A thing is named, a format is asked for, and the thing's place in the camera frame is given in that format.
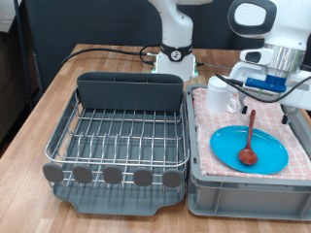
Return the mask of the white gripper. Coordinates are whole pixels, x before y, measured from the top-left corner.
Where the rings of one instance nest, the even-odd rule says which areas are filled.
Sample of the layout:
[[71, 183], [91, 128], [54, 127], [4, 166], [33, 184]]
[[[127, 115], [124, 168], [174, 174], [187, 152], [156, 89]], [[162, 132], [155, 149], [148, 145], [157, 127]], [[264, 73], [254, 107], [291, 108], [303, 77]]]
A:
[[[289, 72], [247, 62], [234, 65], [229, 77], [243, 83], [240, 92], [261, 102], [278, 102], [283, 111], [283, 124], [296, 120], [300, 109], [311, 109], [311, 80], [308, 71]], [[241, 114], [248, 106], [246, 95], [240, 93]]]

